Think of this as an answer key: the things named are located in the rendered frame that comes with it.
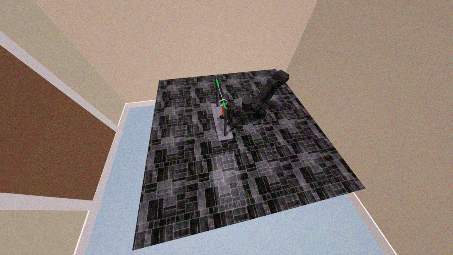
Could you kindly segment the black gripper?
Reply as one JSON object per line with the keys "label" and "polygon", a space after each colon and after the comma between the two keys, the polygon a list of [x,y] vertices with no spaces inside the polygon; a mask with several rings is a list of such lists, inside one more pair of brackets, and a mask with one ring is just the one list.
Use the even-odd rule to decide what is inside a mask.
{"label": "black gripper", "polygon": [[[236,118],[237,117],[241,118],[243,116],[243,110],[242,110],[242,108],[239,107],[238,110],[240,110],[240,113],[238,113],[237,115],[233,115],[234,113],[231,110],[230,104],[231,104],[230,102],[227,103],[227,108],[228,108],[227,109],[227,121],[230,121],[230,122],[233,121],[233,127],[236,128],[238,126]],[[225,119],[225,116],[220,115],[219,117],[220,117],[220,119]]]}

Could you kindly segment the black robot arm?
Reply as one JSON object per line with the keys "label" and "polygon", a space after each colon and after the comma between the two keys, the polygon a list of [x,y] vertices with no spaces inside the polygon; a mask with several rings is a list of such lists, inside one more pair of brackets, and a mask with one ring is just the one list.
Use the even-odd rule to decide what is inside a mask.
{"label": "black robot arm", "polygon": [[[242,100],[242,110],[243,116],[250,116],[251,110],[254,113],[254,118],[256,120],[263,119],[263,116],[267,113],[267,103],[270,101],[271,97],[275,94],[277,89],[285,84],[289,79],[290,75],[283,70],[278,70],[275,72],[271,78],[268,79],[267,83],[257,95],[256,98],[243,98]],[[234,103],[230,104],[233,115],[240,113],[239,107],[236,107]]]}

